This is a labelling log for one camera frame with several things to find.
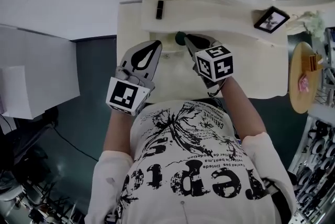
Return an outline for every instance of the black picture frame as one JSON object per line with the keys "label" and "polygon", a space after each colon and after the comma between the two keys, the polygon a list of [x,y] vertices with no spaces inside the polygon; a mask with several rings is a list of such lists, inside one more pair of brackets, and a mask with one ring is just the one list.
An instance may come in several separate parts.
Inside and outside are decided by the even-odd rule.
{"label": "black picture frame", "polygon": [[[279,15],[281,15],[282,17],[284,17],[284,19],[277,23],[276,26],[274,26],[272,29],[267,29],[267,28],[264,28],[262,27],[261,25],[263,23],[266,22],[266,20],[271,16],[273,15],[274,13],[277,13]],[[268,33],[273,33],[276,29],[278,29],[282,24],[284,24],[285,22],[287,22],[289,20],[289,15],[286,14],[284,11],[281,11],[279,10],[278,8],[272,6],[270,7],[266,12],[265,14],[255,23],[254,27],[256,29],[259,29],[259,30],[263,30],[265,32],[268,32]]]}

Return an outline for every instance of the floor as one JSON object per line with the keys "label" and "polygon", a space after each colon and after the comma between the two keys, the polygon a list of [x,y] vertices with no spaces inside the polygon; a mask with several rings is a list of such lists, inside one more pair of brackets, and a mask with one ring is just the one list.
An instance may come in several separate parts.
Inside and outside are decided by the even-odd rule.
{"label": "floor", "polygon": [[[291,39],[296,45],[299,39]],[[58,106],[60,134],[76,147],[98,159],[103,148],[110,109],[105,105],[109,78],[116,67],[116,38],[77,43],[77,69],[81,95]],[[289,96],[267,100],[252,99],[284,166],[289,167],[298,147],[307,114],[293,111]],[[70,196],[86,213],[91,194],[95,161],[76,151],[54,131],[39,145],[49,156],[48,163],[59,174],[57,189]]]}

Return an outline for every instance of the pink toy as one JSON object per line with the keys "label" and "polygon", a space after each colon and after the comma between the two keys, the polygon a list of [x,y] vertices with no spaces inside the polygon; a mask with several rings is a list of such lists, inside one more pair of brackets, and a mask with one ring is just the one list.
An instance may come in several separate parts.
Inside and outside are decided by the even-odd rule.
{"label": "pink toy", "polygon": [[309,89],[308,89],[308,78],[306,76],[306,74],[303,74],[301,76],[301,78],[299,79],[299,82],[298,82],[298,87],[299,87],[299,91],[300,92],[309,92]]}

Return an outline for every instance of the white cube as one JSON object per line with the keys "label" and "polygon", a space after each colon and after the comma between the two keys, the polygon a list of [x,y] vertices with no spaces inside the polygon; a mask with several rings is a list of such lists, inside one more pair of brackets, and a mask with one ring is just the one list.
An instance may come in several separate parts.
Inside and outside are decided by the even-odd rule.
{"label": "white cube", "polygon": [[136,116],[149,95],[149,88],[112,77],[109,81],[106,104],[112,109]]}
{"label": "white cube", "polygon": [[213,82],[233,74],[232,53],[222,44],[195,53],[198,72]]}

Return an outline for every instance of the round wooden table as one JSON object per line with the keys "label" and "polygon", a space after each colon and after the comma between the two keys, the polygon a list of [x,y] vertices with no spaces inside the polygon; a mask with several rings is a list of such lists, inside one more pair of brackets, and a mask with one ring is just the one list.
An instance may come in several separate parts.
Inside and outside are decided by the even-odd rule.
{"label": "round wooden table", "polygon": [[314,72],[305,71],[309,83],[309,92],[299,91],[298,81],[304,73],[302,70],[302,56],[311,54],[314,54],[314,52],[308,43],[299,43],[294,49],[289,68],[289,98],[294,110],[301,114],[311,107],[320,81],[321,70]]}

